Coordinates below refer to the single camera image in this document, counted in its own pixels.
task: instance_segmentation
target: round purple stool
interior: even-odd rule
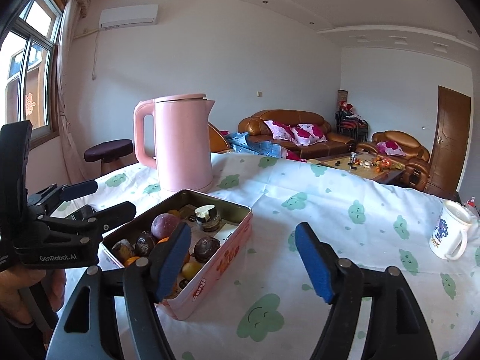
[[[100,175],[103,176],[107,173],[123,168],[124,165],[120,158],[133,152],[134,144],[130,139],[117,139],[100,143],[85,150],[83,158],[87,162],[102,160]]]

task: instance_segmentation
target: stool leg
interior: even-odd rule
[[[104,160],[102,160],[102,163],[100,165],[100,175],[104,176],[108,173],[122,169],[123,167],[124,167],[124,164],[122,160],[119,158],[110,162],[105,162]]]

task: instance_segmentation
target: stool cushion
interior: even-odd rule
[[[103,142],[85,150],[83,158],[87,162],[103,160],[111,162],[120,157],[131,154],[134,151],[134,144],[130,139],[117,139]]]

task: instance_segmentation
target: brown door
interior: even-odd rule
[[[429,193],[449,198],[462,174],[470,133],[470,98],[438,87],[437,133],[430,161]]]

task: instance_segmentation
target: blue plaid cloth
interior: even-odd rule
[[[248,132],[241,134],[232,132],[225,135],[225,140],[230,144],[236,153],[250,153],[257,155],[268,155],[269,157],[282,158],[282,147],[272,142],[247,142]]]

